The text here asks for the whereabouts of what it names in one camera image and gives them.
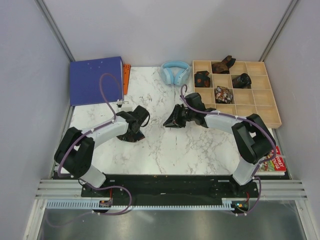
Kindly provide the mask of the black glossy rolled tie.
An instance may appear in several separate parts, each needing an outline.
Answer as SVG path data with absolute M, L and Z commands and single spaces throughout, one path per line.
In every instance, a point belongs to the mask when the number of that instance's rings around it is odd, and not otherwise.
M 245 89 L 250 87 L 252 80 L 247 73 L 242 73 L 239 76 L 236 76 L 232 79 L 232 86 L 235 89 Z

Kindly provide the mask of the red white patterned rolled tie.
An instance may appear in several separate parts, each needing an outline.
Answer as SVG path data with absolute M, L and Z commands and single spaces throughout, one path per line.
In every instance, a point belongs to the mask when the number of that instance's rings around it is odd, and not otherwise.
M 233 93 L 224 86 L 217 86 L 214 97 L 217 104 L 231 104 L 234 99 Z

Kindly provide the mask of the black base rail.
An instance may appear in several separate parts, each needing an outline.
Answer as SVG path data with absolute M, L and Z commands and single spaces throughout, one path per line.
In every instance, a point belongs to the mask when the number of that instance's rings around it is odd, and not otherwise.
M 236 184 L 230 175 L 134 175 L 109 174 L 101 190 L 85 186 L 82 197 L 112 197 L 118 205 L 221 204 L 223 199 L 258 197 L 254 181 Z

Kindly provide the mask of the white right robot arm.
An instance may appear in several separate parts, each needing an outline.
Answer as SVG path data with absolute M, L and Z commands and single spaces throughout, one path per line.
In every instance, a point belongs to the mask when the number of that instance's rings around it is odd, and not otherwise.
M 194 122 L 204 128 L 218 129 L 232 134 L 239 152 L 240 160 L 234 181 L 229 191 L 235 197 L 247 191 L 250 182 L 260 164 L 269 154 L 276 156 L 276 141 L 258 114 L 247 117 L 220 112 L 206 108 L 201 95 L 197 92 L 182 95 L 183 104 L 176 104 L 168 119 L 163 123 L 166 128 L 184 128 L 187 122 Z

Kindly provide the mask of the wooden compartment tray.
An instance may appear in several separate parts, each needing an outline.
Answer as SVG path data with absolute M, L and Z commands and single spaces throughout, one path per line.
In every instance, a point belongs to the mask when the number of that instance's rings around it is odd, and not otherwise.
M 215 108 L 223 113 L 249 116 L 258 114 L 265 125 L 277 129 L 282 125 L 269 76 L 264 62 L 236 61 L 228 74 L 214 73 L 212 65 L 218 60 L 193 60 L 193 74 L 207 71 L 209 87 L 196 87 L 192 80 L 193 91 L 199 93 L 207 108 Z M 246 88 L 234 88 L 232 80 L 241 74 L 248 74 L 251 85 Z M 233 98 L 231 103 L 219 103 L 216 100 L 217 87 L 229 89 Z

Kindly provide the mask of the navy floral necktie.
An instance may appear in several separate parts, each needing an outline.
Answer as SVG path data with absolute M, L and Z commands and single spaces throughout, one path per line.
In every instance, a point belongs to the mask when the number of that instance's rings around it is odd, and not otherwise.
M 145 138 L 145 135 L 139 130 L 138 132 L 127 132 L 123 135 L 118 135 L 117 138 L 120 141 L 128 142 L 128 143 L 136 143 Z

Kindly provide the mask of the orange perforated plastic piece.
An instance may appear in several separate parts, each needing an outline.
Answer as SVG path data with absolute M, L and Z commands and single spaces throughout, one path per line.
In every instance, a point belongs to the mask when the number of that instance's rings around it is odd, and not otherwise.
M 123 94 L 124 95 L 128 94 L 130 71 L 131 71 L 131 65 L 124 64 L 123 65 Z

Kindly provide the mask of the red children's book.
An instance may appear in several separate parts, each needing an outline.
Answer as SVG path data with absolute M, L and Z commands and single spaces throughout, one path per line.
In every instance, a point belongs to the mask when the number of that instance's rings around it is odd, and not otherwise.
M 258 171 L 256 176 L 284 176 L 287 171 L 284 159 L 278 146 L 276 146 L 276 156 L 272 160 L 264 162 Z

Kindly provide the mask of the brown patterned rolled tie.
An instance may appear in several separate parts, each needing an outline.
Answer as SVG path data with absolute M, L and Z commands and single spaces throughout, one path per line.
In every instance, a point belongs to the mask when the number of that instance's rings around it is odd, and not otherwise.
M 231 55 L 226 56 L 222 61 L 212 63 L 212 73 L 213 74 L 230 74 L 230 68 L 235 64 L 236 59 Z

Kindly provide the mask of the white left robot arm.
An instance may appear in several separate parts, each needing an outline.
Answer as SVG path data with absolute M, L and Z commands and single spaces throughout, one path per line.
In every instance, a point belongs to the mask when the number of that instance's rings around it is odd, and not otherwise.
M 149 119 L 150 113 L 139 105 L 133 111 L 120 111 L 91 129 L 69 128 L 54 154 L 58 172 L 64 168 L 71 176 L 91 185 L 99 197 L 106 196 L 110 185 L 106 175 L 92 165 L 94 150 L 113 138 L 128 143 L 144 139 L 140 128 L 145 127 Z

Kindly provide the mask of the light blue headphones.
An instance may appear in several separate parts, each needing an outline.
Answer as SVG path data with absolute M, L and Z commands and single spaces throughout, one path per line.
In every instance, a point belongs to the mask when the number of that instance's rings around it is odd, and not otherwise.
M 166 85 L 182 86 L 187 83 L 191 66 L 183 61 L 168 61 L 160 67 L 160 77 Z

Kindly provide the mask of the dark orange-dotted rolled tie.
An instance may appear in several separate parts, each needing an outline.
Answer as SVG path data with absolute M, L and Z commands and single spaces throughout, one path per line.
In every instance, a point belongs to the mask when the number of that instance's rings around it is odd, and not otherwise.
M 209 74 L 210 73 L 206 70 L 197 71 L 194 74 L 194 86 L 196 88 L 209 88 L 211 84 Z

